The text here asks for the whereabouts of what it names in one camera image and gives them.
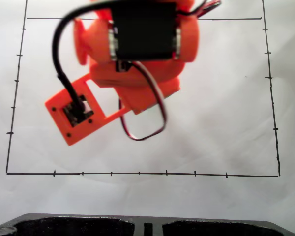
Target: black line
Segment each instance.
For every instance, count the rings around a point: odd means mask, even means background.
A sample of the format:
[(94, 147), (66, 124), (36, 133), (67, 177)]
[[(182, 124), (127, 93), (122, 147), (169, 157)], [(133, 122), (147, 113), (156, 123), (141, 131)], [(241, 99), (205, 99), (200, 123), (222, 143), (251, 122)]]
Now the black line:
[[(27, 17), (28, 20), (61, 20), (58, 17)], [(208, 19), (200, 18), (199, 21), (236, 21), (236, 20), (261, 20), (260, 18), (225, 18), (225, 19)], [(95, 18), (81, 18), (81, 20), (93, 21)]]
[[(28, 20), (61, 20), (62, 18), (53, 17), (27, 17)], [(80, 18), (81, 20), (93, 21), (95, 18)]]
[(171, 172), (78, 172), (78, 173), (7, 173), (8, 175), (49, 175), (49, 176), (79, 176), (79, 175), (183, 175), (183, 176), (220, 176), (220, 177), (265, 177), (265, 178), (278, 178), (278, 176), (252, 176), (252, 175), (230, 175), (226, 174), (195, 174), (195, 173), (171, 173)]
[(242, 20), (261, 20), (260, 18), (224, 18), (224, 19), (208, 19), (208, 18), (199, 18), (199, 21), (242, 21)]
[[(26, 10), (28, 7), (28, 0), (25, 2), (25, 9), (24, 9), (24, 19), (23, 19), (23, 29), (25, 29), (25, 19), (26, 19)], [(22, 38), (21, 38), (21, 46), (20, 46), (20, 53), (19, 55), (22, 55), (22, 46), (23, 46), (23, 38), (24, 38), (24, 30), (22, 30)], [(11, 121), (11, 131), (9, 132), (10, 134), (10, 139), (9, 139), (9, 147), (8, 147), (8, 155), (6, 158), (6, 167), (5, 171), (8, 173), (8, 167), (9, 167), (9, 159), (10, 159), (10, 150), (11, 150), (11, 142), (12, 142), (12, 134), (13, 134), (13, 123), (14, 123), (14, 115), (15, 115), (15, 105), (16, 105), (16, 95), (18, 92), (18, 84), (19, 84), (19, 75), (20, 75), (20, 63), (21, 63), (21, 56), (19, 56), (19, 62), (18, 62), (18, 72), (16, 75), (16, 85), (15, 85), (15, 94), (14, 94), (14, 103), (13, 103), (13, 112), (12, 112), (12, 121)]]
[[(265, 27), (264, 29), (267, 29), (266, 27), (266, 11), (265, 11), (265, 3), (264, 0), (262, 0), (262, 7), (264, 11), (264, 23)], [(274, 111), (274, 101), (273, 101), (273, 92), (272, 92), (272, 75), (271, 75), (271, 64), (270, 64), (270, 52), (269, 52), (269, 43), (267, 40), (267, 30), (265, 30), (265, 41), (266, 41), (266, 53), (267, 53), (267, 61), (268, 61), (268, 67), (269, 67), (269, 80), (270, 80), (270, 93), (271, 93), (271, 101), (272, 101), (272, 112), (273, 112), (273, 122), (274, 122), (274, 132), (275, 132), (275, 145), (276, 145), (276, 159), (278, 164), (278, 173), (279, 176), (281, 176), (281, 164), (280, 164), (280, 158), (279, 158), (279, 147), (278, 147), (278, 139), (277, 139), (277, 130), (276, 127), (276, 121), (275, 121), (275, 111)]]
[[(277, 128), (276, 128), (276, 122), (275, 122), (275, 114), (274, 114), (274, 102), (273, 102), (273, 95), (272, 95), (272, 77), (271, 77), (271, 69), (270, 69), (270, 59), (269, 59), (269, 50), (268, 50), (268, 41), (267, 41), (267, 34), (266, 31), (268, 30), (266, 28), (266, 18), (265, 18), (265, 7), (264, 7), (264, 0), (263, 2), (263, 9), (264, 9), (264, 22), (265, 22), (265, 38), (266, 38), (266, 45), (267, 45), (267, 55), (268, 55), (268, 64), (269, 64), (269, 74), (268, 77), (270, 79), (270, 91), (271, 91), (271, 99), (272, 99), (272, 107), (273, 107), (273, 118), (274, 118), (274, 131), (276, 136), (276, 149), (277, 149), (277, 160), (279, 165), (279, 176), (280, 176), (280, 161), (278, 156), (278, 142), (277, 142)], [(26, 19), (26, 11), (27, 11), (27, 4), (28, 0), (26, 0), (25, 3), (25, 11), (24, 11), (24, 20), (23, 20), (23, 28), (22, 28), (22, 39), (21, 39), (21, 47), (20, 47), (20, 53), (19, 55), (22, 55), (22, 45), (23, 45), (23, 37), (24, 37), (24, 30), (25, 30), (25, 19)], [(33, 20), (60, 20), (62, 18), (33, 18), (28, 17), (27, 19), (33, 19)], [(204, 21), (231, 21), (231, 20), (261, 20), (261, 18), (228, 18), (228, 19), (199, 19)], [(82, 20), (94, 20), (91, 18), (82, 18)], [(14, 123), (14, 115), (15, 115), (15, 105), (16, 105), (16, 96), (17, 96), (17, 89), (18, 89), (18, 82), (19, 82), (19, 73), (20, 73), (20, 61), (21, 56), (19, 56), (19, 63), (18, 63), (18, 72), (17, 72), (17, 79), (16, 87), (15, 87), (15, 96), (14, 96), (14, 105), (13, 105), (13, 115), (12, 115), (12, 122), (11, 122), (11, 131), (7, 134), (10, 134), (10, 140), (9, 140), (9, 148), (8, 148), (8, 156), (7, 156), (7, 164), (6, 164), (6, 174), (7, 175), (49, 175), (49, 176), (60, 176), (60, 175), (76, 175), (76, 176), (84, 176), (84, 175), (183, 175), (183, 176), (217, 176), (217, 177), (266, 177), (266, 178), (278, 178), (279, 176), (262, 176), (262, 175), (230, 175), (227, 172), (225, 174), (201, 174), (196, 173), (194, 171), (193, 173), (170, 173), (168, 171), (166, 172), (77, 172), (77, 173), (56, 173), (54, 170), (53, 173), (9, 173), (8, 172), (8, 163), (9, 163), (9, 157), (10, 157), (10, 148), (11, 148), (11, 139), (13, 134), (13, 123)]]

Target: black cable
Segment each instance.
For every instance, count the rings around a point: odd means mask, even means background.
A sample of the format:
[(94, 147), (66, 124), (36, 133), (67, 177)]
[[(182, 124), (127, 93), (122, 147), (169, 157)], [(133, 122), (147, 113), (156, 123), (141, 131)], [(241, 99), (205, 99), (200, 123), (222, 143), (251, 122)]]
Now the black cable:
[(54, 38), (53, 38), (53, 44), (52, 44), (52, 55), (53, 55), (54, 66), (58, 73), (59, 80), (62, 82), (62, 84), (64, 85), (68, 93), (70, 94), (72, 101), (74, 102), (74, 104), (76, 105), (76, 108), (80, 112), (79, 115), (83, 115), (84, 106), (82, 102), (79, 100), (78, 95), (76, 91), (74, 90), (72, 84), (70, 83), (68, 77), (62, 70), (62, 67), (59, 61), (59, 42), (60, 42), (62, 32), (64, 28), (66, 27), (66, 25), (74, 18), (82, 14), (88, 13), (90, 11), (109, 8), (112, 5), (116, 5), (120, 3), (121, 1), (124, 2), (124, 1), (130, 1), (130, 0), (100, 0), (90, 5), (77, 8), (73, 10), (72, 12), (70, 12), (69, 14), (67, 14), (64, 18), (62, 18), (62, 20), (60, 21), (60, 23), (58, 24), (56, 28)]
[(199, 15), (202, 11), (202, 9), (204, 8), (205, 4), (207, 3), (207, 0), (204, 0), (200, 6), (198, 6), (196, 9), (194, 9), (193, 11), (190, 12), (186, 12), (186, 11), (177, 11), (178, 14), (180, 15), (184, 15), (184, 16), (191, 16), (191, 15)]

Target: black base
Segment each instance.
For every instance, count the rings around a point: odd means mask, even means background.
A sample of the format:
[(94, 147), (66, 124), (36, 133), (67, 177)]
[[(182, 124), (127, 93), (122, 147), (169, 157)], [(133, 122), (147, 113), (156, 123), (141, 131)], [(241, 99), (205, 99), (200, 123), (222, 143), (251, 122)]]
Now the black base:
[(265, 221), (141, 216), (26, 214), (0, 225), (0, 236), (295, 236)]

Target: orange bracket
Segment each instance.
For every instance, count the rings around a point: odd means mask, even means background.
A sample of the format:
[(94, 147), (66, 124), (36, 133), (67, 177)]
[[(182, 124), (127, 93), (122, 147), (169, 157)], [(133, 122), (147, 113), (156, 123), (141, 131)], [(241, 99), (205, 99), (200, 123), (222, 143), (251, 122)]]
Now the orange bracket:
[(54, 119), (56, 125), (58, 126), (61, 134), (68, 143), (68, 145), (75, 144), (87, 135), (93, 133), (102, 126), (108, 124), (109, 122), (123, 116), (125, 113), (129, 112), (130, 109), (124, 106), (122, 109), (112, 114), (111, 116), (105, 116), (100, 105), (96, 101), (92, 92), (90, 91), (86, 81), (90, 79), (90, 75), (87, 74), (72, 83), (78, 96), (83, 95), (88, 102), (90, 108), (94, 112), (92, 116), (82, 121), (78, 125), (72, 127), (68, 118), (64, 113), (64, 107), (72, 102), (72, 99), (67, 92), (63, 89), (57, 95), (48, 100), (45, 105)]

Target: white paper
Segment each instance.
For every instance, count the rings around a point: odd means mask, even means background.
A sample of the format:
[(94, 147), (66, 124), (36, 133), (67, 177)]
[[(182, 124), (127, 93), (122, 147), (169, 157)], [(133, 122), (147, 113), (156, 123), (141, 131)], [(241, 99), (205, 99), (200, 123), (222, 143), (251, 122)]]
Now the white paper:
[[(27, 17), (58, 18), (85, 3), (28, 0)], [(295, 232), (295, 0), (265, 0), (279, 178), (7, 176), (24, 8), (25, 0), (0, 0), (0, 223), (24, 213), (145, 215), (264, 220)], [(51, 58), (59, 21), (26, 19), (9, 172), (278, 175), (262, 1), (224, 0), (204, 16), (260, 17), (199, 21), (198, 57), (180, 75), (181, 91), (166, 99), (163, 133), (135, 142), (116, 120), (71, 147), (44, 106), (63, 89)], [(60, 59), (72, 81), (88, 72), (75, 57), (72, 25), (62, 36)], [(91, 88), (108, 115), (117, 110), (113, 89)], [(161, 125), (157, 107), (126, 118), (138, 135)]]

